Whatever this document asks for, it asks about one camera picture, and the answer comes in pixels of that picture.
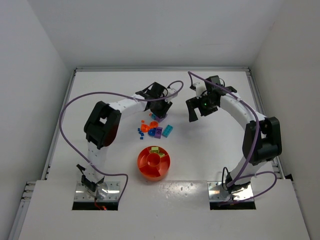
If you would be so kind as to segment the purple rounded lego brick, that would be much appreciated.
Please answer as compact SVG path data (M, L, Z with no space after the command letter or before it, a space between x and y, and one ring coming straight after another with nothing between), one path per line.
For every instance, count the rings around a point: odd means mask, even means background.
M158 116L155 116L155 121L158 122L158 123L161 123L165 118L162 118L162 117L158 117Z

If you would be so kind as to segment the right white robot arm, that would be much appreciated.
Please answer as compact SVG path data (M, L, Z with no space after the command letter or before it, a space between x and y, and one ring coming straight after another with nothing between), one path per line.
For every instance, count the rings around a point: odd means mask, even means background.
M246 188L262 166L282 153L280 121L254 110L217 75L204 79L204 83L191 81L190 89L195 91L195 97L186 100L190 122L198 120L195 110L205 117L222 109L243 128L243 156L222 185L229 193Z

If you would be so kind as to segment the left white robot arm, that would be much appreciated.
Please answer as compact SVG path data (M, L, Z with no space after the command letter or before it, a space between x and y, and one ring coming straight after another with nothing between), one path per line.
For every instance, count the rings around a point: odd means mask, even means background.
M176 92L172 87L164 87L154 82L129 98L111 103L103 101L96 103L84 125L89 165L86 168L80 168L82 170L81 183L89 191L94 193L98 185L104 182L105 176L101 173L102 168L107 159L108 147L116 138L120 120L147 110L163 119L173 104L172 99Z

